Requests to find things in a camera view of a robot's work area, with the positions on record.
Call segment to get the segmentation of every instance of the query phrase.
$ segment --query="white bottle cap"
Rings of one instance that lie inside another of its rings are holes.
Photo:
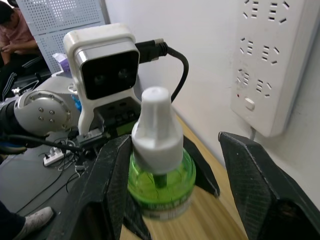
[[[184,134],[166,88],[150,87],[142,93],[132,143],[135,161],[149,173],[166,174],[182,162]]]

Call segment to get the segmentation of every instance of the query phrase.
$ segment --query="white sneaker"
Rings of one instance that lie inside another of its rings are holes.
[[[22,240],[30,233],[41,229],[45,226],[54,216],[54,211],[51,207],[45,207],[36,213],[26,216],[25,223],[22,230],[18,233],[13,240]]]

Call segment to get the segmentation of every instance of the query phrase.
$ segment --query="mosquito repellent bottle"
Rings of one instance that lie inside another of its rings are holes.
[[[191,203],[196,167],[183,148],[183,137],[169,91],[146,89],[140,118],[132,129],[128,178],[128,190],[146,217],[171,219]]]

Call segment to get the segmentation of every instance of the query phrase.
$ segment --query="power strip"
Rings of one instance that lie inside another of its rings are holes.
[[[71,154],[70,150],[67,150],[65,154],[61,151],[61,149],[54,147],[52,151],[50,151],[50,155],[48,158],[43,158],[44,165],[50,166],[51,164],[56,163],[57,161],[63,159],[65,156],[68,156]]]

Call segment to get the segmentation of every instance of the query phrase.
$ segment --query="wall-mounted power strip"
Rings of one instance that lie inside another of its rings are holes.
[[[265,137],[286,127],[319,14],[319,0],[240,1],[231,109]]]
[[[67,150],[65,152],[65,154],[61,151],[60,148],[56,148],[54,147],[49,155],[48,155],[48,158],[45,156],[43,158],[43,164],[47,167],[47,166],[50,166],[51,164],[54,164],[56,163],[57,161],[63,159],[64,157],[68,156],[71,154],[71,151],[70,150]]]

